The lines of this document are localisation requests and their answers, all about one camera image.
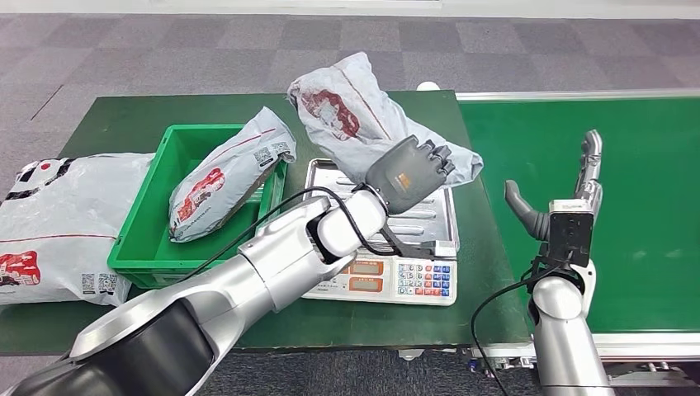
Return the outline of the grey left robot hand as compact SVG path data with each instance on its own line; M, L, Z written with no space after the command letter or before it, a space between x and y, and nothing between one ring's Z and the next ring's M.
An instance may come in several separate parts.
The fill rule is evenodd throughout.
M399 215L441 188L455 170L446 145L414 135L400 141L368 169L364 183L381 197L388 215Z

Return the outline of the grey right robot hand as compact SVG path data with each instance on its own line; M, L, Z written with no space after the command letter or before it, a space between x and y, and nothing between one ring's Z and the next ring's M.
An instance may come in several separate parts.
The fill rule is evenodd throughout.
M585 133L581 149L580 170L575 183L574 199L585 200L592 210L594 219L597 219L603 199L603 187L598 180L601 171L603 140L597 130L589 130ZM504 182L504 199L532 238L542 242L548 239L549 214L534 210L522 198L516 181L506 180Z

